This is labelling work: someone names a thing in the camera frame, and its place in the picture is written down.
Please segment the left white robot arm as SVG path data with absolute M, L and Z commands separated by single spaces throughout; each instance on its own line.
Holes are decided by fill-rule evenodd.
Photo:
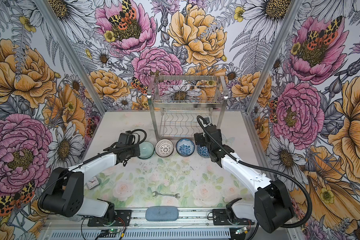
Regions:
M 113 223 L 117 218 L 115 205 L 105 200 L 86 198 L 84 186 L 103 171 L 118 164 L 126 166 L 131 158 L 140 156 L 140 144 L 146 138 L 147 133 L 142 129 L 126 131 L 101 153 L 75 166 L 54 169 L 39 197 L 39 209 L 66 218 L 86 216 L 99 218 L 106 224 Z

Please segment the white maroon triangle bowl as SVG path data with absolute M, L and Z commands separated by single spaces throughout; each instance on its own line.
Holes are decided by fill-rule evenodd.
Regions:
M 172 141 L 167 139 L 162 139 L 157 142 L 155 151 L 159 157 L 167 158 L 172 155 L 174 149 L 175 147 Z

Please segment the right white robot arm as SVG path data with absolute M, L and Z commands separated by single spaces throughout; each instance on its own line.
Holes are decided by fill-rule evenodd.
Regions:
M 226 206 L 228 219 L 232 223 L 241 219 L 254 221 L 268 233 L 291 220 L 295 212 L 284 183 L 271 180 L 258 166 L 243 162 L 232 148 L 222 143 L 217 126 L 202 116 L 197 116 L 197 122 L 203 131 L 194 135 L 196 144 L 206 147 L 211 161 L 235 176 L 254 198 L 252 204 L 242 198 L 230 201 Z

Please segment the mint green glazed bowl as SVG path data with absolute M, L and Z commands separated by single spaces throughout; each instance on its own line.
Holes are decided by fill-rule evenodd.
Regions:
M 150 142 L 143 142 L 139 145 L 140 148 L 140 155 L 138 156 L 139 159 L 146 160 L 151 158 L 155 153 L 155 147 Z

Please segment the blue floral porcelain bowl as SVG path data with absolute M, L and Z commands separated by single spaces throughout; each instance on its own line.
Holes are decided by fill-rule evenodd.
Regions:
M 190 139 L 180 139 L 177 141 L 176 143 L 176 151 L 180 156 L 183 157 L 189 157 L 191 156 L 194 151 L 195 151 L 195 144 L 192 140 Z

